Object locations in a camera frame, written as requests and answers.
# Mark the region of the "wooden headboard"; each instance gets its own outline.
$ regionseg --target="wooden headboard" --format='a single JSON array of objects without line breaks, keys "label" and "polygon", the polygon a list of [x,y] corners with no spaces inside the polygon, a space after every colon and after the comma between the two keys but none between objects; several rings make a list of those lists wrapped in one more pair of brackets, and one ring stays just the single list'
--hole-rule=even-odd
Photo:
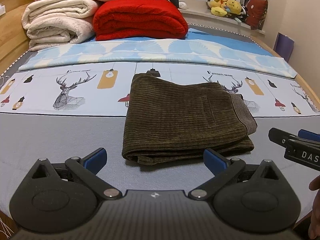
[{"label": "wooden headboard", "polygon": [[29,49],[29,38],[21,16],[33,0],[0,0],[6,13],[0,16],[0,74]]}]

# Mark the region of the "wooden bed frame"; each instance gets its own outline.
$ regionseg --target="wooden bed frame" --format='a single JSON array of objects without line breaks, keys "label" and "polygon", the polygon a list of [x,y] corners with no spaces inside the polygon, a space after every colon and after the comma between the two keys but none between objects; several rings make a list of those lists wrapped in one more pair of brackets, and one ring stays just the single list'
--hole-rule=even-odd
[{"label": "wooden bed frame", "polygon": [[[21,17],[28,4],[33,0],[0,0],[0,4],[5,6],[6,13],[0,16],[0,75],[2,75],[10,65],[29,49],[29,38],[22,28]],[[251,37],[262,48],[272,55],[280,57],[264,42],[255,37]],[[320,109],[320,100],[306,81],[300,75],[295,78],[296,82],[303,88],[313,103]],[[14,232],[17,227],[12,219],[0,211],[0,218]],[[7,239],[0,233],[0,240]]]}]

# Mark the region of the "human hand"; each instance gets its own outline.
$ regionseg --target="human hand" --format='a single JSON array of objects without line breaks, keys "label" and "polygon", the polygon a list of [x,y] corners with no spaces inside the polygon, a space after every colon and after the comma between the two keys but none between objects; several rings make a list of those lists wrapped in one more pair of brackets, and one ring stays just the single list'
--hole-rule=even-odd
[{"label": "human hand", "polygon": [[310,182],[309,189],[312,191],[318,190],[313,201],[311,224],[308,232],[310,239],[315,239],[320,236],[320,175]]}]

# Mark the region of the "blue gripper pad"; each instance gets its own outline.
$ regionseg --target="blue gripper pad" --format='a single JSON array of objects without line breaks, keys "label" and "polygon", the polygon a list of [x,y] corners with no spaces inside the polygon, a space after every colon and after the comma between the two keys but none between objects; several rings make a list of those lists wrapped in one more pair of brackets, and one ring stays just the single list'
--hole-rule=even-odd
[{"label": "blue gripper pad", "polygon": [[215,176],[226,170],[231,164],[231,162],[227,158],[223,157],[212,149],[204,150],[203,161],[204,165]]},{"label": "blue gripper pad", "polygon": [[107,163],[107,152],[104,148],[99,148],[82,159],[83,167],[97,174]]},{"label": "blue gripper pad", "polygon": [[299,131],[298,137],[300,137],[302,139],[320,142],[320,134],[309,132],[309,131],[303,130],[303,129],[301,129]]}]

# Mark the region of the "bed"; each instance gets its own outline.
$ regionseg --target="bed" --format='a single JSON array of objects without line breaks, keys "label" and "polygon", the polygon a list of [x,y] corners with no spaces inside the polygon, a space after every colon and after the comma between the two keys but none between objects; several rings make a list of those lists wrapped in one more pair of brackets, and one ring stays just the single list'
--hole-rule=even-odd
[{"label": "bed", "polygon": [[[20,24],[30,2],[0,0],[7,11],[0,16],[0,210],[4,214],[10,216],[12,194],[40,157],[59,163],[104,147],[108,162],[98,176],[122,192],[188,192],[212,178],[201,159],[140,166],[122,158],[131,80],[148,71],[180,85],[218,81],[230,93],[241,93],[258,129],[250,136],[255,149],[239,157],[252,164],[272,159],[301,201],[300,218],[310,212],[315,192],[308,190],[308,184],[318,172],[284,159],[284,149],[268,140],[268,131],[276,127],[293,134],[300,129],[320,133],[320,101],[263,42],[189,25],[184,40],[93,39],[30,52]],[[111,82],[104,79],[106,75],[111,75]],[[61,100],[62,93],[67,100]]]}]

